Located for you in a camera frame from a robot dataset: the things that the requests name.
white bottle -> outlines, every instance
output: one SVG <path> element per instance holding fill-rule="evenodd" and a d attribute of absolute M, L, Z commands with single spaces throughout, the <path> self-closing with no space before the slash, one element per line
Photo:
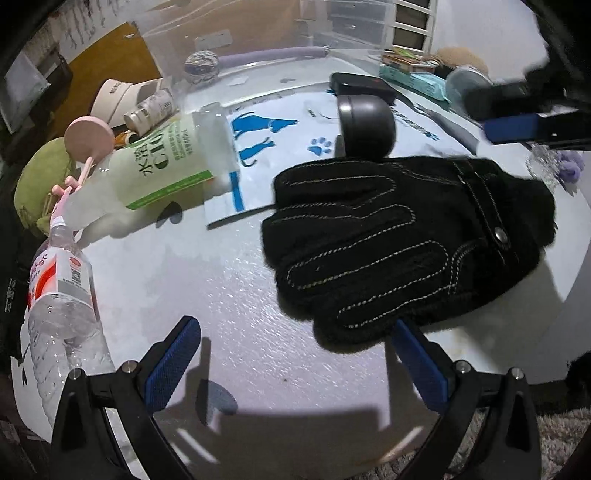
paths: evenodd
<path fill-rule="evenodd" d="M 135 210 L 166 195 L 239 170 L 228 120 L 219 103 L 182 115 L 105 158 L 64 206 L 81 230 L 103 215 Z"/>
<path fill-rule="evenodd" d="M 163 79 L 160 90 L 137 104 L 123 116 L 125 125 L 132 132 L 143 137 L 177 111 L 188 88 L 189 84 L 185 80 L 175 82 L 171 77 Z"/>
<path fill-rule="evenodd" d="M 48 247 L 29 280 L 28 328 L 33 372 L 43 410 L 53 426 L 67 374 L 115 370 L 92 301 L 92 269 L 61 216 L 53 217 Z"/>

blue gripper pad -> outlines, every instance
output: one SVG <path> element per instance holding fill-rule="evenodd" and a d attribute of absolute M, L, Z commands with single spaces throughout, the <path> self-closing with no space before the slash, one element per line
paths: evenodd
<path fill-rule="evenodd" d="M 484 122 L 484 134 L 494 144 L 535 140 L 539 120 L 536 113 L 493 118 Z"/>
<path fill-rule="evenodd" d="M 392 344 L 427 408 L 443 414 L 449 401 L 449 382 L 425 346 L 402 320 L 394 325 Z"/>
<path fill-rule="evenodd" d="M 185 315 L 166 340 L 159 344 L 169 346 L 163 349 L 160 360 L 144 382 L 144 403 L 150 415 L 166 408 L 174 389 L 177 388 L 178 382 L 199 348 L 201 344 L 199 322 L 194 317 Z M 144 359 L 152 350 L 157 351 L 159 344 L 155 344 Z"/>

decorative ball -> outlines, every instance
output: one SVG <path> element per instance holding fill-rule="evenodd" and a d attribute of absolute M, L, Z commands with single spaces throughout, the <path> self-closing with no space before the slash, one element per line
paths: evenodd
<path fill-rule="evenodd" d="M 575 162 L 580 171 L 583 171 L 585 168 L 585 161 L 581 154 L 576 150 L 563 150 L 558 152 L 558 161 L 565 162 L 571 161 Z"/>
<path fill-rule="evenodd" d="M 558 164 L 558 178 L 565 183 L 577 183 L 581 169 L 574 161 L 562 161 Z"/>
<path fill-rule="evenodd" d="M 211 82 L 220 72 L 219 59 L 211 50 L 197 51 L 185 60 L 184 71 L 196 85 Z"/>

purple flower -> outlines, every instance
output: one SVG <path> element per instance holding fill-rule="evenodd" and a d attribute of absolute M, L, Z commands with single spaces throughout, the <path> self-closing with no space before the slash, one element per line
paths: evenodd
<path fill-rule="evenodd" d="M 558 153 L 559 162 L 575 162 L 580 171 L 585 168 L 585 161 L 581 154 L 575 150 L 563 150 Z"/>
<path fill-rule="evenodd" d="M 561 161 L 558 164 L 558 178 L 565 183 L 577 183 L 581 169 L 574 161 Z"/>

white table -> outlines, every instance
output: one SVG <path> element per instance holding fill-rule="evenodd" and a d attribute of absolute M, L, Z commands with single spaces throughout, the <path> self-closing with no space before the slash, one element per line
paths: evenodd
<path fill-rule="evenodd" d="M 361 72 L 331 57 L 270 64 L 248 70 L 249 80 L 237 88 L 222 79 L 194 93 L 187 109 L 326 82 L 335 70 Z M 294 80 L 284 85 L 284 78 Z M 512 174 L 528 175 L 524 147 L 494 147 L 469 121 L 404 93 L 477 136 L 479 155 Z M 555 197 L 556 241 L 540 266 L 491 304 L 429 328 L 429 338 L 452 359 L 466 359 L 489 372 L 530 365 L 540 339 L 556 327 L 591 238 L 591 210 L 580 193 L 559 187 Z M 172 201 L 183 208 L 182 221 L 156 225 Z M 202 203 L 202 189 L 196 186 L 142 210 L 105 217 L 81 240 L 116 366 L 139 360 L 182 315 L 193 315 L 201 324 L 202 346 L 168 408 L 156 415 L 196 478 L 339 479 L 422 442 L 437 417 L 417 397 L 389 342 L 349 354 L 329 352 L 316 342 L 310 322 L 290 319 L 279 308 L 274 272 L 261 252 L 260 225 L 271 212 L 207 229 Z M 26 348 L 26 327 L 21 340 Z M 535 365 L 525 373 L 534 381 L 555 379 Z M 50 440 L 29 355 L 21 367 L 13 362 L 12 374 L 23 421 Z M 220 414 L 212 409 L 203 424 L 196 414 L 196 392 L 207 379 L 215 382 L 209 387 L 210 406 L 234 413 L 235 401 L 238 410 Z M 197 399 L 201 407 L 204 402 Z M 142 477 L 121 425 L 113 422 L 132 471 Z"/>

